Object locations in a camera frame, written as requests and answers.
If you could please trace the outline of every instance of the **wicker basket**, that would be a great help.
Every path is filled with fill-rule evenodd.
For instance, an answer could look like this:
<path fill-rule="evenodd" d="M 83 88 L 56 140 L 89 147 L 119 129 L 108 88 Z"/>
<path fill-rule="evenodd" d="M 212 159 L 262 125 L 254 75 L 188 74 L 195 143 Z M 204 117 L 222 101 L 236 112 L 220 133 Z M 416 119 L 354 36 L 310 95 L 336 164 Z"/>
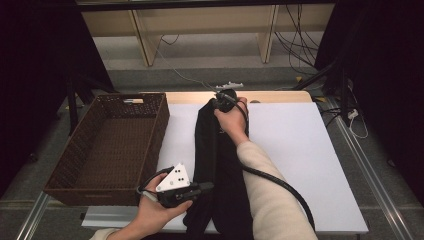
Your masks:
<path fill-rule="evenodd" d="M 98 96 L 44 191 L 70 206 L 136 206 L 136 187 L 156 172 L 168 120 L 165 93 Z"/>

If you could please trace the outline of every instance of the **white tabletop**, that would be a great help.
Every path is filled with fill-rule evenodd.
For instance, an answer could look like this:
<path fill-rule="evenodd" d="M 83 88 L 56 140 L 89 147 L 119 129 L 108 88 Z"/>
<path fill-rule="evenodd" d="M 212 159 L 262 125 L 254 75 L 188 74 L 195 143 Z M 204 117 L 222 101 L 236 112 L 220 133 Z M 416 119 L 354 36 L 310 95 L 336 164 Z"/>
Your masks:
<path fill-rule="evenodd" d="M 183 163 L 194 171 L 194 128 L 204 104 L 170 104 L 170 119 L 157 169 Z M 283 176 L 306 200 L 317 233 L 358 234 L 368 228 L 350 190 L 315 103 L 249 104 L 250 139 L 271 157 Z M 82 226 L 123 227 L 136 207 L 91 206 Z M 164 231 L 184 232 L 183 215 Z M 216 232 L 210 223 L 206 232 Z"/>

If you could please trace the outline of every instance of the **sleeve cuff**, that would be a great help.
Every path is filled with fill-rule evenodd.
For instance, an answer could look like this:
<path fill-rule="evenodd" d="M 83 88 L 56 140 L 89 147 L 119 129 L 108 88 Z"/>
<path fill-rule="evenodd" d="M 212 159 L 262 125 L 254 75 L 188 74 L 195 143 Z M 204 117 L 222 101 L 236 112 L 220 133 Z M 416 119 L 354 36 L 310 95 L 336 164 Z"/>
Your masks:
<path fill-rule="evenodd" d="M 110 234 L 118 231 L 116 228 L 106 228 L 97 230 L 94 236 L 90 240 L 105 240 Z"/>

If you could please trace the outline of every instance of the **black cloth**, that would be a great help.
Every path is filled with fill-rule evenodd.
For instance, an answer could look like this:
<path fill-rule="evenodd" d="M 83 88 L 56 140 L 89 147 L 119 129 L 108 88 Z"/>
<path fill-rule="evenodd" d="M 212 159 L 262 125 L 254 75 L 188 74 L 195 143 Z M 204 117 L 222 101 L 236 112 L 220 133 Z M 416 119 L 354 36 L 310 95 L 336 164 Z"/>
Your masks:
<path fill-rule="evenodd" d="M 213 112 L 212 99 L 198 112 L 193 182 L 213 182 L 215 186 L 188 209 L 183 221 L 187 237 L 202 239 L 212 219 L 224 239 L 253 239 L 253 219 L 237 149 L 221 131 Z"/>

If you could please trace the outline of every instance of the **cream sweater sleeve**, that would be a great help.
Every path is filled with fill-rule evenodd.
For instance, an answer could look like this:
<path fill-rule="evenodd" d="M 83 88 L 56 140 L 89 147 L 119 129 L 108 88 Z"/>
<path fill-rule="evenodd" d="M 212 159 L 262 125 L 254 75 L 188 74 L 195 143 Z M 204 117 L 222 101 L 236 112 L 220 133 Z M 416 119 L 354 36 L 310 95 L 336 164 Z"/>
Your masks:
<path fill-rule="evenodd" d="M 115 228 L 106 228 L 106 229 L 97 230 L 94 236 L 90 238 L 90 240 L 106 240 L 110 234 L 116 231 L 118 231 L 118 229 L 115 229 Z"/>
<path fill-rule="evenodd" d="M 268 155 L 253 142 L 237 147 L 240 161 L 250 168 L 284 180 Z M 256 240 L 317 239 L 296 198 L 283 187 L 243 172 Z"/>

